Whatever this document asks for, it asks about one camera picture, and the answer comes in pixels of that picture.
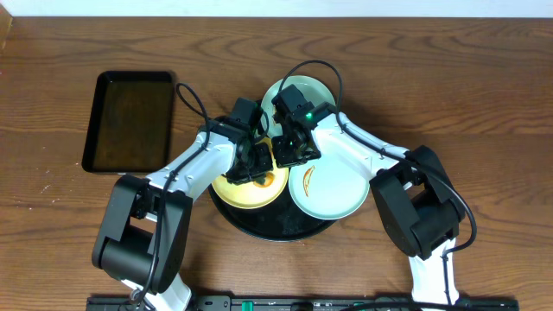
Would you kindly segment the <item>light blue plate top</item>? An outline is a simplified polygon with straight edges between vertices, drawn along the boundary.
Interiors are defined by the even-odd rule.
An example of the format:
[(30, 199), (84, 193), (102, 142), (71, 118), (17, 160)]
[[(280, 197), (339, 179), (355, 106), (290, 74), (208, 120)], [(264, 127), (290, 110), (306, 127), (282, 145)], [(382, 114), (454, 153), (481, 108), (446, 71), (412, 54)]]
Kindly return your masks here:
[[(277, 95), (282, 79), (273, 84), (265, 93), (261, 107), (267, 114), (268, 119), (265, 117), (261, 119), (261, 125), (263, 129), (267, 131), (267, 136), (272, 138), (274, 136), (281, 136), (282, 126), (274, 120), (276, 114), (275, 106), (272, 104), (272, 99)], [(321, 83), (318, 79), (311, 78), (305, 75), (294, 75), (286, 79), (283, 88), (287, 86), (295, 86), (304, 96), (307, 101), (310, 101), (314, 106), (328, 102), (331, 105), (335, 105), (334, 95), (330, 90)]]

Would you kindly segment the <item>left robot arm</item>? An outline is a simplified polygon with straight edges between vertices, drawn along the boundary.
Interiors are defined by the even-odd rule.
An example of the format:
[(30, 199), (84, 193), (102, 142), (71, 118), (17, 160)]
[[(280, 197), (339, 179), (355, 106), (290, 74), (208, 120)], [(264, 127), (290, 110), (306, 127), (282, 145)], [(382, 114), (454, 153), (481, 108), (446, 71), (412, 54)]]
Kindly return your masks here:
[(128, 310), (184, 310), (191, 289), (180, 277), (193, 203), (220, 175), (245, 183), (270, 170), (256, 121), (218, 117), (170, 164), (115, 183), (92, 249), (92, 264), (130, 287)]

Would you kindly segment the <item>yellow plate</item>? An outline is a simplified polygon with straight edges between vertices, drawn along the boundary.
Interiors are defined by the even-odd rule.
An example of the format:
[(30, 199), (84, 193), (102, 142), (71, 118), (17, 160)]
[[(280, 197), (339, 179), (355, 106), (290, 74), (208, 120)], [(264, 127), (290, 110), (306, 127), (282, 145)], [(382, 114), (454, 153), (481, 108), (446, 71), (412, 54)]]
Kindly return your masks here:
[(211, 184), (214, 192), (227, 204), (241, 209), (255, 209), (270, 204), (285, 189), (289, 170), (278, 168), (273, 162), (270, 171), (275, 175), (274, 182), (265, 188), (256, 187), (253, 181), (241, 185), (229, 183), (224, 176), (218, 176)]

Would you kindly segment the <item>green and orange sponge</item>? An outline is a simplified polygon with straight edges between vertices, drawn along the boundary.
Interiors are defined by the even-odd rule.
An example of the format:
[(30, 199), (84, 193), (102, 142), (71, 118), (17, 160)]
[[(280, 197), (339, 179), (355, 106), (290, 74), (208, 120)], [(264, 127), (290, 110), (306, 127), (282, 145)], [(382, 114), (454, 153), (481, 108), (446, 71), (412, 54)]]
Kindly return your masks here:
[(262, 176), (259, 176), (258, 178), (253, 180), (253, 184), (256, 187), (269, 187), (275, 180), (275, 175), (271, 172), (267, 172)]

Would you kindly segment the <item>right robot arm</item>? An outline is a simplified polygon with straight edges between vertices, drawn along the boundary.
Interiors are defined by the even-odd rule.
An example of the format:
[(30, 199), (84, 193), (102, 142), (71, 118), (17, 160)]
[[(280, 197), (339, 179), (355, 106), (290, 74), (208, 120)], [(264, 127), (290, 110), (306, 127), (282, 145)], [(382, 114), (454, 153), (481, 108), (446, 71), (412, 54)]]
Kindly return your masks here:
[(437, 154), (386, 143), (329, 103), (276, 104), (272, 117), (281, 127), (271, 138), (276, 163), (290, 170), (297, 206), (336, 220), (372, 196), (385, 232), (410, 261), (413, 300), (455, 304), (460, 294), (449, 261), (467, 205)]

